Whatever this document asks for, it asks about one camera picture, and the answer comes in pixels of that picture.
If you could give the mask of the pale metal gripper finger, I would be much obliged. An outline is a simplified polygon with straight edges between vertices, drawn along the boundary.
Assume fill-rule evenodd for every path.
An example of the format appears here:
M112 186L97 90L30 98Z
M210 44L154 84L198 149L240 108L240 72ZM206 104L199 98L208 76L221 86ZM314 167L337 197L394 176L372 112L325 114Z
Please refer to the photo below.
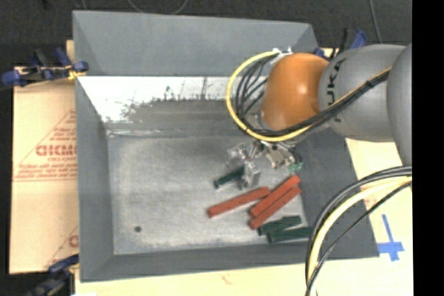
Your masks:
M259 184L261 171L254 164L245 164L244 173L241 177L241 187L249 189Z
M230 171L246 168L250 161L249 148L246 145L237 145L227 150L226 166Z

